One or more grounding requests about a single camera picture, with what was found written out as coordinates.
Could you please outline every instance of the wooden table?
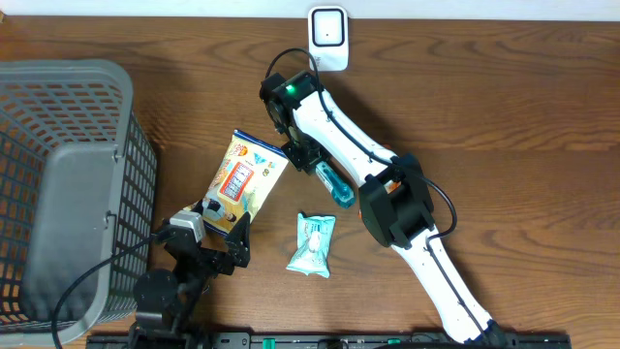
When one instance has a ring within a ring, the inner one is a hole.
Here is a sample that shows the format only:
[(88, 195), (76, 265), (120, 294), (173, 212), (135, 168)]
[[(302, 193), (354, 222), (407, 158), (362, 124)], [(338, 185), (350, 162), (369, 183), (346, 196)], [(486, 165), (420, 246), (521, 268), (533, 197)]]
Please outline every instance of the wooden table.
[[(325, 74), (371, 137), (411, 151), (457, 205), (446, 245), (480, 303), (518, 331), (566, 331), (574, 348), (620, 341), (620, 26), (352, 20), (346, 72)], [(259, 100), (264, 71), (307, 43), (297, 19), (7, 17), (0, 59), (105, 58), (135, 85), (159, 153), (155, 222), (196, 201), (233, 129), (282, 139)], [(283, 59), (290, 76), (307, 59)], [(449, 213), (438, 197), (438, 225)], [(296, 214), (338, 217), (331, 278), (285, 267)], [(221, 276), (198, 321), (258, 333), (441, 328), (406, 264), (289, 166), (252, 225), (252, 262)], [(172, 258), (152, 253), (152, 267)], [(97, 327), (124, 332), (131, 319)], [(83, 339), (76, 346), (83, 345)]]

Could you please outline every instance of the gray plastic basket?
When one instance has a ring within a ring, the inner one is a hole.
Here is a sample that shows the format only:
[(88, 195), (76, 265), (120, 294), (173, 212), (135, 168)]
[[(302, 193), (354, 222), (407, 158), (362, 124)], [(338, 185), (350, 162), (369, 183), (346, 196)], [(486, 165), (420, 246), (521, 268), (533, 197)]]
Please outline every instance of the gray plastic basket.
[[(157, 162), (132, 99), (111, 62), (0, 63), (0, 346), (52, 345), (60, 295), (149, 235)], [(74, 290), (61, 341), (133, 311), (147, 249)]]

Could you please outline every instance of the small snack packet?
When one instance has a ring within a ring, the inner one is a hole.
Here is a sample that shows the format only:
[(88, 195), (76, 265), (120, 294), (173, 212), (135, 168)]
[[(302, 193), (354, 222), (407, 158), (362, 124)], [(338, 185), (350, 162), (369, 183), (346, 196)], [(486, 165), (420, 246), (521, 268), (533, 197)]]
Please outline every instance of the small snack packet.
[(207, 230), (226, 235), (243, 213), (254, 220), (288, 163), (279, 148), (234, 130), (204, 198), (184, 209), (200, 213)]
[(293, 255), (287, 270), (300, 271), (308, 275), (317, 273), (328, 278), (327, 253), (336, 224), (334, 216), (297, 216), (297, 252)]

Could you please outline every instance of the teal wrapper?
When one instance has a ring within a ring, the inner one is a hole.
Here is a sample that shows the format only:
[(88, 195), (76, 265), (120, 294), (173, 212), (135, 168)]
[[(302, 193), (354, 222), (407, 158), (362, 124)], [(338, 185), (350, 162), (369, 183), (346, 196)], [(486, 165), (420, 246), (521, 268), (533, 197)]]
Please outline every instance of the teal wrapper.
[(293, 255), (287, 270), (317, 273), (328, 278), (327, 253), (336, 224), (334, 216), (297, 216), (297, 252)]

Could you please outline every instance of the chip bag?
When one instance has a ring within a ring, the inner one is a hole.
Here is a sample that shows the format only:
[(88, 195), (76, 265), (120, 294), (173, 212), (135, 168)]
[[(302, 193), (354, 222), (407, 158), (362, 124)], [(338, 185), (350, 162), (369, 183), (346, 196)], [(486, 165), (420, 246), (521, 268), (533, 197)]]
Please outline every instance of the chip bag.
[(225, 235), (243, 213), (254, 220), (288, 162), (279, 148), (234, 130), (204, 198), (185, 209), (200, 213), (207, 230)]

